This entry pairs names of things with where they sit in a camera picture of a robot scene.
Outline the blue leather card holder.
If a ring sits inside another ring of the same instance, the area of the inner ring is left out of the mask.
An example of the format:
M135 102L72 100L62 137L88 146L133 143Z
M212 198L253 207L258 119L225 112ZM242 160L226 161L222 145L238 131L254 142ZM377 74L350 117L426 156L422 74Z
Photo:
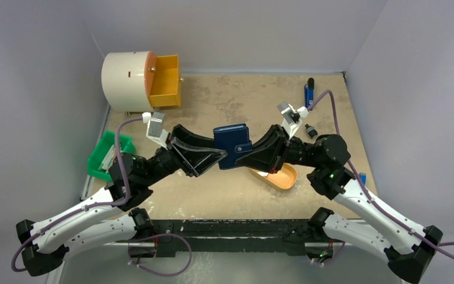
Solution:
M218 163L220 170L238 167L236 160L252 152L252 141L246 124L216 127L213 129L213 139L215 147L227 153Z

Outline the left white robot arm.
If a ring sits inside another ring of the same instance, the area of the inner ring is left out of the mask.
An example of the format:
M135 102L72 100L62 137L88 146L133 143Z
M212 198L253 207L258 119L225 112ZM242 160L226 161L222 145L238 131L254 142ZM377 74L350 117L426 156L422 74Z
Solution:
M68 257L114 241L145 242L156 237L154 225L140 205L151 187L178 170L198 177L223 160L227 151L214 139L191 133L181 125L166 131L149 122L146 136L158 144L150 158L117 153L111 180L94 195L43 221L22 220L16 226L21 243L11 268L31 276L58 268Z

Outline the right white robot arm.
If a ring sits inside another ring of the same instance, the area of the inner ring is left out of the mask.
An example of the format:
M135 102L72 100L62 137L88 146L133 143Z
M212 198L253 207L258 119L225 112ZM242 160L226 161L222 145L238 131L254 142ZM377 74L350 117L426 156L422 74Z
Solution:
M311 238L350 243L377 256L400 279L419 283L443 233L434 225L424 227L410 220L375 196L352 168L345 166L350 158L345 140L338 134L320 135L314 143L306 143L272 125L252 151L235 163L267 173L276 173L283 163L313 168L307 175L311 187L366 223L354 223L321 207L309 219Z

